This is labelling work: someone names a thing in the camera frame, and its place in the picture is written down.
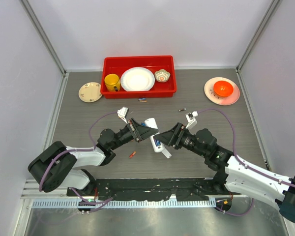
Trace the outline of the white remote control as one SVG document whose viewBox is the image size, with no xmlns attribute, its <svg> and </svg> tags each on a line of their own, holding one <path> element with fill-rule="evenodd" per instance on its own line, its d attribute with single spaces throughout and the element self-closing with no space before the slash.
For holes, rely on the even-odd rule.
<svg viewBox="0 0 295 236">
<path fill-rule="evenodd" d="M 145 125 L 150 127 L 150 128 L 158 129 L 155 118 L 146 119 L 145 120 Z M 151 141 L 154 152 L 160 153 L 165 149 L 165 146 L 162 143 L 161 143 L 161 146 L 158 146 L 158 147 L 155 145 L 155 139 L 156 139 L 155 135 L 157 135 L 157 134 L 159 134 L 159 131 L 156 134 L 154 134 L 154 135 L 152 135 L 150 137 L 150 141 Z"/>
</svg>

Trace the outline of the white battery cover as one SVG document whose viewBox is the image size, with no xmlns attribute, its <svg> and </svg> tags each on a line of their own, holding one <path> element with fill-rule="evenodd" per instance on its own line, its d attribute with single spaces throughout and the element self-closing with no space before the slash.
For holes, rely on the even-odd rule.
<svg viewBox="0 0 295 236">
<path fill-rule="evenodd" d="M 172 157 L 172 155 L 169 153 L 169 151 L 167 151 L 166 149 L 164 149 L 163 151 L 162 151 L 162 154 L 167 158 L 167 159 L 169 159 L 169 158 L 171 158 Z"/>
</svg>

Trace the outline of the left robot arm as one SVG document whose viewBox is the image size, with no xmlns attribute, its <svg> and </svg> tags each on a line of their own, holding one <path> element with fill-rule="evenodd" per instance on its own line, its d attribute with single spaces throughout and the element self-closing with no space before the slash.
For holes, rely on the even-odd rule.
<svg viewBox="0 0 295 236">
<path fill-rule="evenodd" d="M 30 162 L 28 171 L 39 184 L 39 191 L 49 193 L 66 187 L 90 196 L 97 183 L 84 166 L 105 166 L 115 158 L 115 149 L 131 141 L 143 141 L 157 133 L 157 128 L 142 125 L 131 118 L 117 133 L 104 129 L 94 147 L 74 148 L 65 146 L 61 141 L 54 142 Z"/>
</svg>

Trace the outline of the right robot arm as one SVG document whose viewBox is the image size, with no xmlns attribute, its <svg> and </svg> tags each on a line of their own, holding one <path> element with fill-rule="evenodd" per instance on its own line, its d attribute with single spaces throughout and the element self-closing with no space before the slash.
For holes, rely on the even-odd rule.
<svg viewBox="0 0 295 236">
<path fill-rule="evenodd" d="M 260 168 L 217 144 L 208 129 L 191 134 L 177 123 L 172 129 L 157 134 L 156 139 L 174 149 L 185 148 L 205 159 L 216 172 L 212 188 L 217 194 L 239 193 L 275 208 L 295 223 L 295 175 L 288 177 Z"/>
</svg>

